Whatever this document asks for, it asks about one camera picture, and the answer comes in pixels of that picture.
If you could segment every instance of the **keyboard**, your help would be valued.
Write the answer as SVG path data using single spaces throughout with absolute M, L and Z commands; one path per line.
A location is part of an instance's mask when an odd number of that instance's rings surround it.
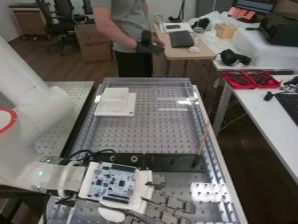
M 170 33 L 170 44 L 172 48 L 188 48 L 194 45 L 188 31 Z
M 279 93 L 275 95 L 275 97 L 298 126 L 298 94 Z

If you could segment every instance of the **white wall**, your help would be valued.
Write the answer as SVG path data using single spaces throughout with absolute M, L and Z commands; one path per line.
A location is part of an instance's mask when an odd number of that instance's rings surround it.
M 0 35 L 5 41 L 10 41 L 19 36 L 15 21 L 7 8 L 11 4 L 9 0 L 0 0 Z
M 13 0 L 13 1 L 17 3 L 17 2 L 33 2 L 34 0 Z M 188 20 L 195 15 L 195 1 L 196 0 L 186 0 L 184 20 Z M 162 14 L 166 18 L 168 16 L 176 17 L 182 0 L 146 0 L 146 2 L 150 11 L 150 17 L 155 14 Z M 74 6 L 75 12 L 82 13 L 82 0 L 71 0 L 71 4 Z
M 148 6 L 150 17 L 160 14 L 166 19 L 172 16 L 176 17 L 182 0 L 146 0 Z M 196 0 L 184 1 L 184 20 L 195 16 L 195 2 Z

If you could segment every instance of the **black chair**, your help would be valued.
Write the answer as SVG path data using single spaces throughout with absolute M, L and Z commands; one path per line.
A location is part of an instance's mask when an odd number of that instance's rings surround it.
M 87 18 L 83 15 L 73 13 L 74 7 L 70 0 L 54 0 L 54 10 L 61 22 L 73 21 L 74 23 L 79 23 Z
M 74 26 L 75 23 L 67 20 L 63 16 L 61 16 L 55 11 L 49 11 L 49 5 L 42 0 L 35 0 L 39 11 L 45 18 L 45 32 L 50 38 L 58 40 L 46 47 L 46 51 L 49 51 L 50 47 L 59 46 L 59 54 L 63 56 L 63 47 L 66 43 L 75 43 L 75 34 L 74 34 Z

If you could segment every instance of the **white circuit board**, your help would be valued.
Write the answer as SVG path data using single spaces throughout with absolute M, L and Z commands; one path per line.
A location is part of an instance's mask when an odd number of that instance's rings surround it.
M 86 198 L 129 204 L 135 184 L 135 168 L 113 163 L 97 163 Z

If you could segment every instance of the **cabinet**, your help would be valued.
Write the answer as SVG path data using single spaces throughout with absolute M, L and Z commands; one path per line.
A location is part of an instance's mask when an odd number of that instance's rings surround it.
M 34 3 L 10 5 L 22 36 L 39 36 L 45 33 L 45 20 Z

